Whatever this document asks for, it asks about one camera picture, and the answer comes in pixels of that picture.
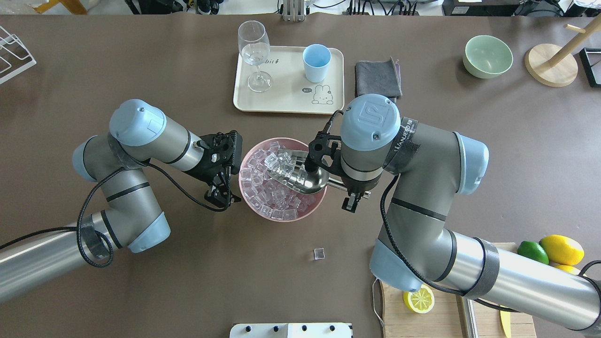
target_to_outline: pink bowl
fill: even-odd
[[[309,147],[308,145],[304,144],[303,142],[300,142],[298,140],[294,140],[292,138],[286,138],[286,137],[276,137],[276,138],[270,138],[269,140],[265,140],[259,144],[257,144],[256,146],[254,146],[245,156],[244,159],[242,160],[242,165],[240,166],[240,169],[243,168],[248,168],[248,160],[251,158],[252,154],[257,151],[258,149],[268,149],[269,148],[269,143],[271,141],[277,141],[279,142],[280,146],[285,147],[286,149],[292,149],[292,150],[304,150],[304,151],[308,151]],[[259,210],[255,209],[254,207],[252,207],[252,205],[250,204],[250,202],[248,201],[248,198],[246,197],[246,195],[244,194],[244,190],[242,188],[242,175],[238,175],[238,185],[240,186],[240,192],[242,193],[242,198],[244,198],[244,201],[246,202],[246,204],[255,212],[257,213],[259,216],[270,220],[270,221],[276,221],[276,222],[292,222],[292,221],[297,221],[297,220],[301,220],[302,218],[307,217],[308,215],[310,215],[313,211],[315,211],[315,209],[317,209],[317,207],[319,207],[319,205],[322,203],[323,201],[323,197],[326,195],[326,190],[328,187],[323,188],[323,190],[321,190],[320,192],[313,194],[312,196],[315,198],[315,202],[313,202],[312,204],[307,206],[307,209],[304,211],[297,211],[298,212],[298,216],[293,219],[293,220],[277,220],[275,218],[271,218],[271,217],[266,217],[264,215],[262,215],[261,213],[259,213]]]

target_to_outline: gray cloth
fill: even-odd
[[[355,65],[356,94],[401,97],[401,71],[392,58],[384,62],[359,61]]]

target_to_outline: wooden cutting board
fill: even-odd
[[[494,243],[498,248],[516,252],[515,243]],[[384,338],[463,338],[457,298],[434,290],[434,308],[423,315],[409,310],[403,302],[403,291],[380,281],[382,287]],[[504,338],[499,311],[474,303],[478,335]],[[536,338],[532,316],[511,314],[512,338]]]

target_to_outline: wooden mug stand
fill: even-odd
[[[578,32],[578,35],[563,47],[551,43],[534,46],[524,58],[528,73],[540,83],[550,87],[565,87],[574,82],[578,74],[578,64],[572,51],[592,33],[601,30],[601,15],[585,28],[572,25],[565,25],[565,27]]]

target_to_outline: blue joint cap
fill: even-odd
[[[109,122],[111,135],[120,143],[139,147],[151,143],[165,130],[167,116],[138,99],[123,102]]]
[[[166,240],[171,234],[171,229],[165,218],[165,213],[160,215],[127,247],[133,253],[140,253],[158,243]]]
[[[379,239],[370,260],[371,273],[384,283],[399,290],[415,292],[423,282]]]
[[[397,105],[386,96],[365,94],[352,100],[344,112],[340,137],[353,150],[369,152],[390,143],[401,128]]]
[[[93,178],[92,175],[90,175],[90,173],[88,173],[88,171],[85,169],[84,152],[85,152],[85,146],[87,146],[88,142],[90,142],[90,140],[92,140],[96,136],[98,136],[98,135],[94,135],[94,136],[90,137],[86,142],[80,144],[79,147],[75,148],[75,150],[73,151],[73,156],[71,157],[71,161],[73,163],[73,168],[75,169],[75,171],[81,177],[83,177],[84,180],[90,181],[90,182],[96,182],[96,179]]]
[[[453,132],[459,142],[461,155],[461,181],[458,194],[469,195],[480,186],[489,161],[488,147],[480,141]]]

